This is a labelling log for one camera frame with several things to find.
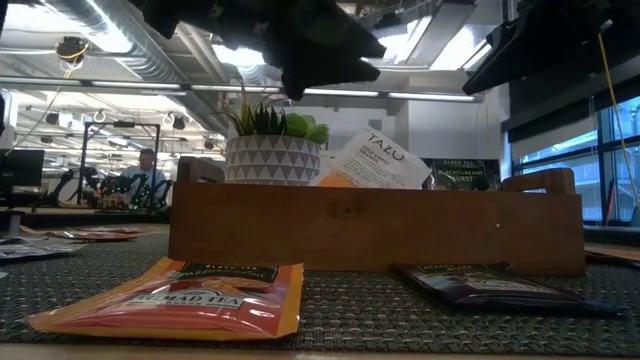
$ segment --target wooden crate handle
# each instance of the wooden crate handle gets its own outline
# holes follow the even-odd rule
[[[576,183],[573,170],[549,169],[532,174],[518,175],[502,182],[502,190],[521,192],[545,189],[549,194],[575,194]]]

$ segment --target wall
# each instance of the wall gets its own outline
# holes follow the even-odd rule
[[[409,150],[425,158],[476,159],[479,104],[410,101]]]
[[[397,141],[402,141],[402,116],[401,110]],[[410,101],[409,150],[420,157],[500,159],[505,177],[510,175],[510,146],[500,125],[508,118],[508,85],[487,92],[480,104]]]
[[[400,108],[396,115],[394,126],[394,140],[405,149],[409,148],[409,102]]]
[[[300,115],[312,115],[318,124],[329,126],[329,150],[340,150],[358,130],[369,125],[369,120],[382,120],[382,133],[393,138],[395,133],[395,116],[387,115],[384,109],[357,109],[322,107],[289,107],[285,112]]]

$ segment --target black tea packet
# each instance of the black tea packet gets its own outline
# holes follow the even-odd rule
[[[461,306],[618,315],[629,312],[508,273],[508,265],[395,265],[423,288]]]

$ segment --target ceiling light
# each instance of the ceiling light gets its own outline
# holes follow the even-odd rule
[[[393,64],[406,61],[418,45],[427,27],[429,27],[431,19],[431,16],[426,16],[420,20],[414,20],[406,24],[406,31],[402,31],[400,34],[381,36],[378,42],[387,48],[384,53],[384,60]]]
[[[305,95],[335,95],[335,96],[353,96],[353,97],[377,97],[377,91],[360,91],[360,90],[336,90],[336,89],[306,89]]]
[[[28,78],[17,76],[0,76],[0,83],[9,84],[33,84],[33,85],[54,85],[54,86],[79,86],[82,83],[78,80],[70,79],[47,79],[47,78]]]
[[[487,43],[484,39],[479,43],[477,41],[478,34],[474,35],[471,25],[463,26],[431,65],[431,70],[462,68]]]
[[[484,45],[480,48],[480,50],[478,50],[475,55],[469,59],[469,61],[467,61],[466,64],[462,65],[462,68],[465,70],[469,70],[470,68],[472,68],[475,64],[479,63],[481,60],[484,59],[485,56],[487,56],[487,54],[489,54],[491,52],[491,45],[489,45],[489,43],[486,42],[486,40],[484,41]]]
[[[396,64],[405,62],[409,59],[409,56],[411,56],[413,51],[416,49],[416,46],[418,46],[418,42],[420,42],[422,36],[427,31],[432,19],[433,17],[431,16],[425,16],[420,19],[415,29],[411,32],[411,35],[409,35],[409,39],[407,40],[404,49],[398,52],[398,56],[396,56],[395,61]]]
[[[224,45],[212,45],[213,51],[216,53],[218,60],[222,63],[232,64],[235,66],[257,66],[264,65],[262,53],[245,47],[239,47],[231,50]]]
[[[241,92],[242,86],[238,85],[193,85],[191,89],[195,91],[221,91],[221,92]],[[244,91],[249,93],[280,93],[280,88],[273,86],[245,86]]]
[[[161,84],[161,83],[146,83],[146,82],[128,82],[128,81],[93,81],[91,82],[96,87],[122,87],[122,88],[136,88],[136,89],[180,89],[180,84]]]
[[[129,145],[129,142],[127,140],[121,138],[108,138],[107,141],[109,141],[110,144],[113,143],[120,146]]]
[[[81,149],[53,149],[53,148],[45,148],[45,147],[17,147],[16,150],[44,150],[46,153],[56,153],[56,154],[70,154],[70,155],[81,155]],[[140,153],[137,150],[106,150],[106,149],[87,149],[87,155],[124,155],[130,156],[131,158],[137,158]],[[224,160],[224,156],[222,156],[219,152],[178,152],[180,156],[191,156],[191,157],[209,157],[214,160]],[[168,158],[171,155],[169,152],[159,152],[158,158]]]
[[[473,96],[466,95],[446,95],[446,94],[425,94],[425,93],[389,93],[389,98],[404,100],[433,100],[433,101],[455,101],[473,102]]]

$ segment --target tea packet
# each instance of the tea packet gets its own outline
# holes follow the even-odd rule
[[[37,331],[183,340],[274,339],[298,330],[302,265],[194,264],[163,258],[147,273],[33,315]]]
[[[421,189],[431,169],[382,133],[366,128],[333,159],[330,168],[311,185]]]
[[[612,315],[629,311],[515,277],[503,264],[395,266],[423,288],[460,306]]]

